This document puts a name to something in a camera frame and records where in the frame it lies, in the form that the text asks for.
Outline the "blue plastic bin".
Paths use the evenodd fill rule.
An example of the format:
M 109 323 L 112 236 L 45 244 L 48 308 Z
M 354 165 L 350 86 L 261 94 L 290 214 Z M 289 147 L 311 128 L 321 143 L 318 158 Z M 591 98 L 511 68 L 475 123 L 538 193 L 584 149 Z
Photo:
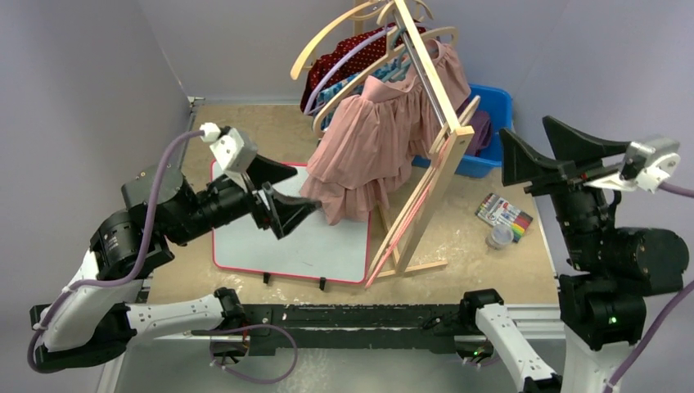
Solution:
M 484 178 L 492 169 L 502 166 L 502 144 L 498 131 L 512 128 L 513 100 L 505 90 L 471 84 L 471 96 L 481 101 L 474 115 L 473 128 L 482 131 L 479 142 L 472 148 L 473 155 L 465 154 L 455 174 L 471 178 Z

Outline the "pink garment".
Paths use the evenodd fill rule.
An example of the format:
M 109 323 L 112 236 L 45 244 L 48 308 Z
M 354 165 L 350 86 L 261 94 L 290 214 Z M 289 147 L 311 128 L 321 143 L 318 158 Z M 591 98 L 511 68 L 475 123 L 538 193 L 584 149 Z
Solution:
M 300 194 L 318 200 L 330 225 L 366 221 L 411 176 L 422 148 L 429 101 L 416 71 L 395 82 L 367 77 L 362 93 L 340 102 L 307 164 Z

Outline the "pink wire hanger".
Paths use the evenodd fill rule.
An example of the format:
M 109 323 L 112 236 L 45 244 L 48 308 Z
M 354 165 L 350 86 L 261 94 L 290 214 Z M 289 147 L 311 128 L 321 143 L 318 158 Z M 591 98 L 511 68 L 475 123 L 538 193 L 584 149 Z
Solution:
M 449 145 L 448 140 L 440 140 L 434 144 L 432 150 L 430 167 L 390 227 L 373 259 L 373 271 L 364 284 L 366 289 L 378 278 L 420 273 L 446 265 L 444 262 L 409 265 L 451 179 L 446 170 L 448 159 L 455 152 L 455 148 Z

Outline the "purple pleated skirt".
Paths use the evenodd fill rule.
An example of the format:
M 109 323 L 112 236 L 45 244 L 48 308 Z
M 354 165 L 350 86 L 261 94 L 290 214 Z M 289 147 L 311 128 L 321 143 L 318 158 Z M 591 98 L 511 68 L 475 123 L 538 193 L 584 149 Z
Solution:
M 490 115 L 477 110 L 471 117 L 469 125 L 475 134 L 466 149 L 466 156 L 478 156 L 491 142 L 493 127 Z

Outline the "white board with pink edge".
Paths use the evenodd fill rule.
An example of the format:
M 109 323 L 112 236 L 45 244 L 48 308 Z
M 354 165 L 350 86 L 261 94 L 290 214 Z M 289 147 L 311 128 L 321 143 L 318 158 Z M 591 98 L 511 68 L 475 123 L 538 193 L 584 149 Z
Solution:
M 212 261 L 221 269 L 358 284 L 366 277 L 370 234 L 369 220 L 331 226 L 317 211 L 278 240 L 246 215 L 212 232 Z

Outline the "blue floral garment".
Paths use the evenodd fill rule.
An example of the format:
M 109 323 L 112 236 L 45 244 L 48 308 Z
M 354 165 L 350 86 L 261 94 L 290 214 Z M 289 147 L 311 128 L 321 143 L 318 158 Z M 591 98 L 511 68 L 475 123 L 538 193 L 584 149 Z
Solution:
M 384 65 L 380 66 L 378 69 L 376 69 L 373 73 L 371 73 L 371 77 L 376 78 L 380 81 L 395 81 L 395 80 L 402 80 L 404 78 L 404 74 L 408 70 L 409 66 L 411 64 L 409 55 L 403 54 L 402 56 L 399 56 L 395 58 L 392 61 L 389 61 L 385 63 Z M 342 79 L 341 81 L 338 81 L 322 90 L 320 90 L 317 93 L 317 96 L 315 97 L 314 104 L 315 107 L 309 112 L 309 114 L 313 117 L 313 119 L 317 119 L 318 113 L 322 110 L 322 108 L 335 96 L 337 95 L 340 91 L 344 89 L 344 87 L 350 83 L 353 79 L 356 79 L 358 77 L 358 73 L 355 73 L 353 75 L 350 75 L 349 77 Z M 331 119 L 335 113 L 335 109 L 331 109 L 327 112 L 326 116 L 319 122 L 318 126 L 312 127 L 312 130 L 314 132 L 318 132 L 318 136 L 321 137 L 325 131 L 325 129 L 329 126 Z

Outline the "purple hanger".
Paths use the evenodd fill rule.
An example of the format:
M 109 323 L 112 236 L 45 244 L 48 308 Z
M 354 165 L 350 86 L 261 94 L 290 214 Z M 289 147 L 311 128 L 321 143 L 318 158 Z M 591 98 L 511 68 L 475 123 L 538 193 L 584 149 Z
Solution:
M 314 103 L 309 104 L 312 93 L 323 78 L 335 71 L 322 86 L 324 88 L 365 70 L 367 66 L 385 55 L 387 32 L 383 28 L 343 39 L 338 42 L 333 52 L 320 56 L 309 69 L 300 109 L 306 113 L 312 110 Z

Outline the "wooden clothes rack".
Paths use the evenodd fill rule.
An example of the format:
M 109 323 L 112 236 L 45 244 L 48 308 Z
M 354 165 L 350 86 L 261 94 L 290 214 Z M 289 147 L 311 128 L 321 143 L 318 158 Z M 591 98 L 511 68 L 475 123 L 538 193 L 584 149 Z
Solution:
M 429 41 L 435 40 L 435 39 L 437 39 L 437 38 L 430 38 L 430 39 L 426 39 L 426 40 L 424 41 L 424 43 L 425 43 L 427 49 L 429 50 L 429 52 L 430 52 L 431 49 L 433 49 L 433 48 L 435 47 L 433 44 L 429 44 Z M 439 61 L 434 61 L 434 60 L 432 59 L 432 57 L 431 57 L 431 60 L 433 61 L 433 64 L 435 65 L 435 68 L 436 68 L 436 70 L 437 70 L 437 72 L 438 72 L 438 74 L 439 74 L 439 72 L 442 70 L 442 68 L 440 67 L 440 64 L 441 64 L 441 63 L 440 63 Z M 437 135 L 439 134 L 439 131 L 442 129 L 443 125 L 441 125 L 441 124 L 439 123 L 439 121 L 437 120 L 437 117 L 436 117 L 436 114 L 435 114 L 435 111 L 434 111 L 434 107 L 432 106 L 432 104 L 431 104 L 431 102 L 430 102 L 429 99 L 428 99 L 428 101 L 429 101 L 430 110 L 427 111 L 427 112 L 423 111 L 423 112 L 421 113 L 421 114 L 422 114 L 422 118 L 421 118 L 420 124 L 421 124 L 421 129 L 422 129 L 422 133 L 421 133 L 421 135 L 422 135 L 422 148 L 421 148 L 421 151 L 420 151 L 420 155 L 421 155 L 421 156 L 424 156 L 425 158 L 427 158 L 427 159 L 430 160 L 430 156 L 429 156 L 430 147 L 431 147 L 433 141 L 436 139 Z M 455 105 L 453 105 L 453 108 L 454 108 L 454 115 L 453 115 L 453 118 L 454 118 L 455 120 L 457 120 L 457 118 L 458 118 L 460 115 L 458 115 L 458 114 L 456 113 L 456 107 L 455 107 Z M 371 275 L 372 270 L 373 270 L 372 262 L 371 262 L 371 264 L 370 264 L 370 275 Z

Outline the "empty wooden hanger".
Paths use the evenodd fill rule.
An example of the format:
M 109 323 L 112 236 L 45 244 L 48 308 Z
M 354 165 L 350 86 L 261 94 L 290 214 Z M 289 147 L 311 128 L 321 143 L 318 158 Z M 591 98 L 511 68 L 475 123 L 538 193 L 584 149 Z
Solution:
M 349 37 L 362 34 L 365 31 L 365 23 L 375 17 L 382 5 L 382 1 L 354 1 L 353 6 L 349 10 L 343 12 L 321 28 L 306 43 L 290 69 L 290 78 L 298 80 L 304 71 L 308 71 L 311 68 L 318 59 L 319 46 L 340 27 L 350 26 Z

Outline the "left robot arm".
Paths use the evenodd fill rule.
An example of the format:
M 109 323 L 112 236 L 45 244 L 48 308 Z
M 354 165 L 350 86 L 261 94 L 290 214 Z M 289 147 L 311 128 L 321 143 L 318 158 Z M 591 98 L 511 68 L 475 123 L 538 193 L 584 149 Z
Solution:
M 185 331 L 239 332 L 247 318 L 233 289 L 143 308 L 135 304 L 137 294 L 154 270 L 174 259 L 172 245 L 185 246 L 237 219 L 250 218 L 276 238 L 288 236 L 321 205 L 277 191 L 277 183 L 296 173 L 258 156 L 240 181 L 222 174 L 199 192 L 182 171 L 164 165 L 124 184 L 125 208 L 101 223 L 78 272 L 55 301 L 32 307 L 29 366 L 43 374 L 89 368 L 141 340 Z

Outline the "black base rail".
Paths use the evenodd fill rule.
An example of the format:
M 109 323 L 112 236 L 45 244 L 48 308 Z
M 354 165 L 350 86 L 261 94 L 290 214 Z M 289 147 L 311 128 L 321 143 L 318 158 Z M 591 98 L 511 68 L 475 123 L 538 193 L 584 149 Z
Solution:
M 244 311 L 240 318 L 197 329 L 193 335 L 243 337 L 252 356 L 292 347 L 452 354 L 461 342 L 484 339 L 458 304 L 247 304 Z

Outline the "red polka dot dress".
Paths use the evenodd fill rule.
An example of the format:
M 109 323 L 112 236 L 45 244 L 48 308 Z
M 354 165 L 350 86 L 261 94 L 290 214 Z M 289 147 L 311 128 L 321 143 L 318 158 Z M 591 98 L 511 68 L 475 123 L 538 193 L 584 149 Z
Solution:
M 346 38 L 333 52 L 320 56 L 309 69 L 300 110 L 315 115 L 349 81 L 385 55 L 388 33 L 385 28 Z

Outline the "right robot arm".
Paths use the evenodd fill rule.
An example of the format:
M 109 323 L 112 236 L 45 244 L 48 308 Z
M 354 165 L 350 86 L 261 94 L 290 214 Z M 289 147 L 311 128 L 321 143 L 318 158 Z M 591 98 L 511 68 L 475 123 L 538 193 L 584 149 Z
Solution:
M 648 296 L 674 303 L 692 291 L 683 275 L 686 242 L 663 228 L 619 228 L 615 212 L 624 192 L 673 192 L 679 144 L 660 135 L 632 142 L 594 137 L 547 115 L 552 148 L 544 156 L 502 129 L 502 182 L 549 196 L 568 251 L 571 275 L 558 278 L 566 356 L 562 373 L 547 365 L 511 321 L 492 289 L 469 291 L 459 321 L 491 343 L 519 392 L 616 392 L 620 379 L 664 321 L 645 324 Z

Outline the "marker pack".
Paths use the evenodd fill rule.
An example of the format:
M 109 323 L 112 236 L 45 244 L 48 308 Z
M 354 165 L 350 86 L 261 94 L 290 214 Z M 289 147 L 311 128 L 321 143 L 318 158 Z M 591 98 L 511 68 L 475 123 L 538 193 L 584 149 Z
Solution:
M 479 204 L 475 215 L 492 227 L 497 224 L 508 226 L 512 230 L 515 243 L 526 234 L 534 222 L 533 216 L 493 192 Z

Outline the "plain wooden hanger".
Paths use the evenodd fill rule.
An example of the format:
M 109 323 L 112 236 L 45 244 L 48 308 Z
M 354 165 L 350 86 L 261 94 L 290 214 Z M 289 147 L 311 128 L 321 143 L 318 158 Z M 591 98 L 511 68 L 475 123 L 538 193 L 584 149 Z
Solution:
M 439 131 L 430 147 L 430 166 L 410 194 L 376 252 L 372 262 L 372 273 L 364 284 L 366 289 L 378 278 L 399 276 L 438 266 L 431 263 L 410 267 L 409 264 L 475 135 L 469 122 L 480 101 L 481 97 L 475 95 L 457 120 L 446 122 Z

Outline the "clear plastic cup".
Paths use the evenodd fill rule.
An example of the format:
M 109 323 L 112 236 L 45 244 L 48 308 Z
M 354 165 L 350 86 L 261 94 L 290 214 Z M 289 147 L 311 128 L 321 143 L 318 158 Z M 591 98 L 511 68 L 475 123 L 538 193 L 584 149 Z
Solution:
M 487 237 L 485 243 L 494 250 L 502 250 L 514 242 L 515 235 L 512 228 L 506 224 L 495 224 Z

